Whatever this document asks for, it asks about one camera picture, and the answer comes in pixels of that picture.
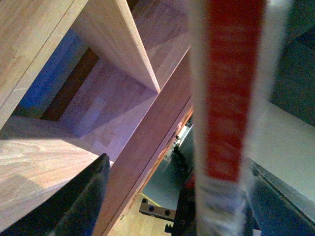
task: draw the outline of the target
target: wooden board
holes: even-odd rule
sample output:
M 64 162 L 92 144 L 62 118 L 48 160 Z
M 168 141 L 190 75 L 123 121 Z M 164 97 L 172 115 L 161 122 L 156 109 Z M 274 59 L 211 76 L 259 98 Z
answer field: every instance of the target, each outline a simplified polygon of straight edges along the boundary
M 159 0 L 141 0 L 132 11 L 162 88 L 190 47 L 186 15 Z
M 187 14 L 187 0 L 161 0 L 164 4 L 173 7 L 177 11 Z
M 87 1 L 0 1 L 0 128 Z
M 8 209 L 27 213 L 22 203 L 62 187 L 97 159 L 78 146 L 84 143 L 56 122 L 11 117 L 0 133 L 0 219 Z M 10 216 L 9 223 L 19 217 Z
M 135 184 L 163 142 L 165 135 L 173 127 L 190 96 L 189 59 L 186 56 L 114 163 L 94 236 L 100 236 L 103 233 L 103 235 L 107 235 L 118 219 L 128 203 L 129 194 L 131 194 L 130 198 L 136 191 Z
M 98 56 L 88 48 L 43 114 L 42 119 L 53 121 L 60 119 L 97 62 Z
M 100 60 L 60 122 L 97 154 L 115 161 L 157 94 L 110 62 Z
M 160 92 L 126 0 L 89 0 L 74 29 L 101 57 L 153 91 Z
M 30 200 L 22 202 L 18 205 L 12 206 L 6 210 L 0 212 L 0 232 L 8 228 L 10 225 L 21 219 L 23 216 L 27 215 L 29 212 L 34 210 L 38 203 L 43 203 L 51 196 L 54 195 L 61 187 L 53 189 L 47 193 L 41 194 Z

